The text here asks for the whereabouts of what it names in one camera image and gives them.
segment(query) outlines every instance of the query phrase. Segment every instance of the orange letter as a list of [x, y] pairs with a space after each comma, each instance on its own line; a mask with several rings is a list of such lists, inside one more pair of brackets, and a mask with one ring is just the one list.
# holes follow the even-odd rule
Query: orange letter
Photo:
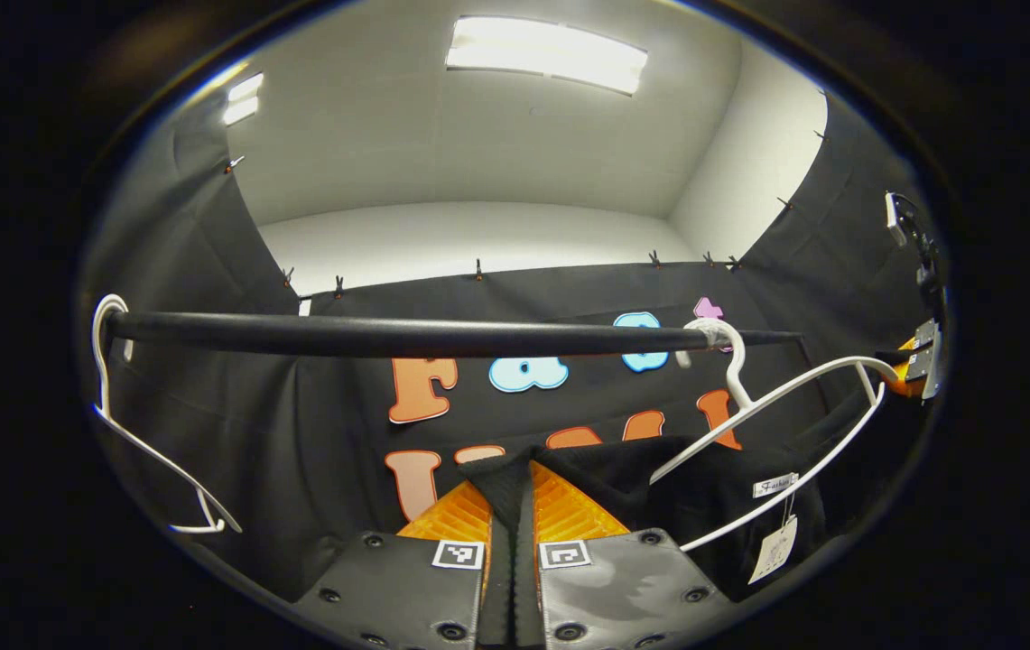
[[[728, 417], [730, 417], [730, 413], [727, 411], [728, 402], [730, 402], [730, 396], [727, 395], [727, 390], [712, 390], [710, 394], [700, 397], [699, 401], [695, 403], [695, 407], [703, 412], [703, 415], [708, 416], [708, 427], [714, 429], [726, 422]], [[743, 445], [739, 444], [739, 441], [734, 439], [733, 429], [728, 429], [724, 432], [724, 435], [718, 437], [716, 442], [724, 445], [724, 447], [743, 449]]]
[[588, 427], [570, 427], [551, 434], [547, 439], [547, 449], [563, 449], [564, 447], [586, 447], [589, 444], [603, 444], [600, 437]]
[[480, 444], [478, 447], [464, 447], [454, 452], [454, 463], [461, 465], [481, 457], [502, 456], [507, 450], [497, 444]]
[[453, 358], [391, 358], [394, 365], [394, 396], [390, 422], [405, 424], [428, 420], [449, 411], [449, 400], [435, 395], [433, 381], [443, 388], [457, 383], [457, 365]]
[[386, 454], [386, 466], [394, 472], [399, 486], [399, 505], [408, 522], [419, 518], [439, 501], [435, 489], [435, 470], [442, 458], [433, 451], [394, 451]]
[[639, 439], [655, 439], [662, 436], [662, 423], [664, 422], [662, 411], [644, 411], [636, 413], [626, 419], [623, 427], [623, 440], [638, 441]]

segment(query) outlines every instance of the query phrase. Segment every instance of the fluorescent light panel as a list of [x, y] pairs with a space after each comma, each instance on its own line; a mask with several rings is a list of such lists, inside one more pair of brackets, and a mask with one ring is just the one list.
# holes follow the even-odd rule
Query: fluorescent light panel
[[259, 87], [262, 85], [262, 79], [266, 76], [259, 73], [245, 79], [242, 83], [230, 88], [230, 102], [237, 102], [239, 99], [245, 98], [246, 95], [253, 95], [259, 90]]
[[575, 78], [632, 94], [639, 89], [643, 49], [544, 22], [460, 18], [446, 54], [450, 69], [509, 69]]
[[229, 127], [235, 122], [245, 118], [245, 116], [250, 116], [259, 111], [259, 98], [253, 96], [253, 98], [242, 99], [241, 102], [230, 104], [230, 107], [226, 108], [226, 114], [222, 115], [222, 119], [226, 121], [226, 127]]

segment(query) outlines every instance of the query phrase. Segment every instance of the white hanger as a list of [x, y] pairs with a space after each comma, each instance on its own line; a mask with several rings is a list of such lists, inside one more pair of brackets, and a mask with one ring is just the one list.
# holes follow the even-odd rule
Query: white hanger
[[[727, 366], [727, 389], [730, 391], [730, 396], [734, 399], [734, 403], [739, 405], [739, 412], [732, 417], [728, 417], [726, 422], [719, 424], [708, 435], [701, 437], [701, 439], [694, 441], [687, 449], [684, 449], [683, 452], [676, 454], [675, 457], [667, 460], [661, 468], [655, 470], [654, 473], [651, 474], [651, 485], [654, 485], [655, 481], [658, 481], [659, 478], [667, 476], [667, 474], [675, 468], [679, 468], [680, 465], [687, 461], [688, 457], [694, 456], [696, 453], [701, 451], [701, 449], [708, 447], [709, 444], [716, 441], [716, 439], [722, 436], [724, 432], [727, 432], [728, 429], [745, 422], [745, 420], [747, 420], [750, 416], [761, 412], [768, 404], [776, 402], [776, 400], [787, 394], [790, 394], [790, 391], [795, 390], [795, 388], [803, 385], [803, 383], [811, 382], [812, 379], [816, 379], [817, 377], [820, 377], [820, 375], [828, 374], [836, 368], [845, 368], [848, 366], [856, 367], [856, 371], [860, 376], [860, 382], [864, 384], [864, 390], [866, 390], [866, 395], [868, 395], [868, 403], [870, 405], [868, 407], [868, 411], [866, 411], [864, 416], [860, 417], [856, 426], [844, 437], [844, 440], [842, 440], [834, 449], [828, 452], [826, 456], [822, 457], [819, 463], [816, 463], [815, 468], [812, 468], [812, 470], [809, 470], [806, 474], [803, 474], [799, 480], [796, 480], [794, 484], [788, 486], [787, 489], [780, 491], [780, 493], [776, 494], [774, 499], [770, 499], [770, 501], [767, 501], [761, 507], [751, 510], [750, 513], [743, 515], [741, 518], [734, 519], [733, 522], [710, 532], [710, 534], [693, 540], [693, 542], [680, 546], [680, 550], [686, 552], [691, 551], [692, 548], [703, 546], [703, 544], [708, 544], [714, 539], [725, 536], [729, 534], [730, 531], [741, 527], [744, 523], [750, 522], [751, 519], [757, 518], [759, 515], [766, 513], [767, 510], [771, 510], [771, 508], [775, 508], [780, 502], [783, 502], [785, 499], [790, 498], [791, 494], [795, 493], [795, 490], [798, 490], [801, 486], [806, 485], [808, 481], [815, 478], [816, 474], [819, 474], [821, 470], [828, 465], [828, 463], [831, 463], [833, 457], [844, 451], [845, 447], [848, 447], [848, 444], [852, 442], [852, 439], [856, 437], [856, 434], [860, 433], [860, 429], [864, 427], [866, 421], [874, 415], [874, 412], [877, 412], [878, 408], [880, 408], [880, 405], [883, 403], [883, 396], [885, 396], [884, 383], [880, 383], [877, 390], [872, 391], [872, 382], [870, 382], [868, 375], [864, 371], [865, 366], [872, 368], [872, 370], [878, 370], [879, 373], [884, 375], [887, 379], [893, 380], [893, 382], [898, 380], [899, 377], [895, 373], [893, 367], [888, 366], [885, 362], [880, 362], [879, 358], [872, 358], [869, 356], [845, 356], [844, 358], [836, 358], [834, 362], [824, 363], [823, 366], [812, 369], [806, 373], [799, 375], [799, 377], [795, 377], [790, 380], [790, 382], [784, 383], [784, 385], [779, 386], [776, 390], [771, 390], [770, 394], [762, 396], [762, 398], [755, 400], [755, 402], [751, 402], [751, 398], [747, 395], [745, 388], [743, 388], [741, 380], [739, 380], [739, 371], [743, 368], [743, 360], [745, 360], [746, 351], [745, 348], [743, 348], [743, 337], [741, 337], [737, 331], [727, 322], [719, 320], [716, 317], [697, 317], [697, 319], [685, 324], [683, 329], [701, 331], [708, 339], [708, 345], [706, 346], [709, 348], [716, 346], [718, 342], [721, 342], [722, 340], [730, 341], [730, 345], [734, 347], [734, 352], [732, 354], [732, 360], [730, 360], [730, 365]], [[681, 368], [691, 367], [691, 357], [687, 354], [687, 351], [676, 351], [676, 362], [679, 362], [679, 366]]]
[[[128, 312], [130, 309], [126, 305], [126, 301], [122, 300], [121, 296], [115, 294], [110, 294], [110, 296], [103, 297], [101, 302], [98, 303], [98, 308], [93, 314], [93, 356], [95, 362], [98, 363], [98, 375], [101, 377], [101, 395], [99, 395], [99, 403], [93, 405], [94, 411], [98, 412], [98, 416], [105, 421], [110, 429], [117, 432], [123, 439], [131, 441], [138, 449], [148, 453], [150, 456], [157, 458], [167, 466], [167, 468], [176, 472], [181, 478], [184, 478], [190, 485], [194, 486], [194, 489], [198, 490], [198, 502], [201, 503], [201, 512], [206, 516], [206, 522], [208, 526], [169, 526], [173, 531], [179, 532], [179, 534], [218, 534], [226, 528], [226, 523], [230, 524], [230, 527], [234, 528], [236, 532], [242, 532], [242, 526], [239, 526], [237, 521], [235, 521], [233, 515], [230, 514], [229, 510], [221, 505], [217, 499], [214, 499], [214, 494], [209, 493], [209, 490], [205, 488], [204, 485], [200, 484], [196, 478], [190, 476], [188, 472], [180, 469], [176, 463], [173, 463], [169, 457], [163, 456], [159, 451], [151, 448], [148, 444], [144, 443], [138, 437], [134, 436], [130, 432], [126, 431], [122, 424], [114, 422], [113, 416], [109, 413], [109, 373], [106, 371], [106, 358], [105, 355], [101, 353], [101, 324], [106, 319], [106, 314], [111, 311], [124, 311]], [[132, 341], [127, 341], [127, 346], [132, 345]], [[225, 517], [225, 521], [218, 518], [214, 521], [214, 517], [209, 513], [209, 505], [206, 500], [209, 499], [209, 503], [212, 503], [214, 508], [221, 513]]]

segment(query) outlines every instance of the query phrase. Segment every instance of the white ceiling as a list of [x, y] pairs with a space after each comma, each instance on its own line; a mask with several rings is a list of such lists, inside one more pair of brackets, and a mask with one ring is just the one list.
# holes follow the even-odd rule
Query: white ceiling
[[[466, 13], [565, 22], [647, 49], [640, 89], [446, 70]], [[259, 113], [227, 129], [259, 226], [427, 201], [666, 217], [724, 114], [741, 37], [654, 0], [363, 0], [260, 50]]]

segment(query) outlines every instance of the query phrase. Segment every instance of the black clothes rail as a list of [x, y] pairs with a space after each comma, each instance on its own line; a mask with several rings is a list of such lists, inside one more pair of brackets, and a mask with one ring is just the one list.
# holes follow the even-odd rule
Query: black clothes rail
[[[803, 337], [745, 330], [741, 335], [749, 346]], [[630, 354], [705, 345], [699, 331], [675, 328], [141, 311], [110, 313], [106, 336], [264, 354], [399, 358]]]

